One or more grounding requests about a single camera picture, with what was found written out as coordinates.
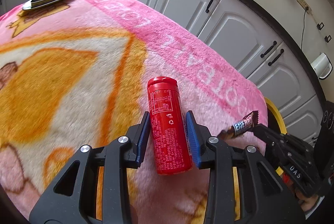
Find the right hand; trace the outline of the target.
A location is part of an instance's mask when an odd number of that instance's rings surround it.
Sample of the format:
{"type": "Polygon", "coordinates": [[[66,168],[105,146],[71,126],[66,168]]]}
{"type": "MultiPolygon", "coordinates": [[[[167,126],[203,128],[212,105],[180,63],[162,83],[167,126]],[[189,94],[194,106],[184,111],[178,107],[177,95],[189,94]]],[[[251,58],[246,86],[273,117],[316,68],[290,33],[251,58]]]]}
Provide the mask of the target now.
{"type": "Polygon", "coordinates": [[[300,206],[304,212],[312,210],[319,200],[318,195],[306,197],[300,190],[296,190],[296,197],[299,199],[300,206]]]}

